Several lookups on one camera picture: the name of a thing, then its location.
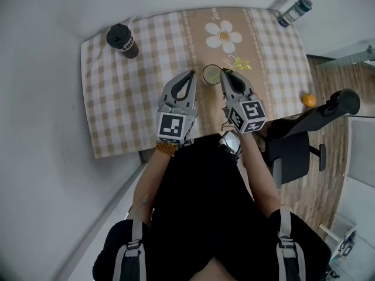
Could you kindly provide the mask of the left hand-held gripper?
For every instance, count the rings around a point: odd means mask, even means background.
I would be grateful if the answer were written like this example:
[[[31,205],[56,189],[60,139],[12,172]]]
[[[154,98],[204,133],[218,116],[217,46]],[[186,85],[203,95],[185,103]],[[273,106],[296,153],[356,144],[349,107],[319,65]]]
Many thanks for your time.
[[[184,86],[185,94],[179,98],[178,93]],[[178,74],[164,86],[156,112],[158,142],[180,146],[190,142],[189,135],[197,118],[196,88],[197,74],[194,70]]]

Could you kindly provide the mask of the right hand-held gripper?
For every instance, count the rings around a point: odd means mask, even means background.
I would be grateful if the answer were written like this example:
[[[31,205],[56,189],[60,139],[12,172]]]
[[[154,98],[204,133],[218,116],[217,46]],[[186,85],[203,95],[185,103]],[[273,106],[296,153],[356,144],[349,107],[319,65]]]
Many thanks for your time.
[[[252,133],[262,129],[267,121],[263,102],[253,93],[250,81],[233,70],[221,70],[220,82],[223,95],[230,100],[223,108],[225,117],[239,133]],[[248,95],[234,98],[232,95]]]

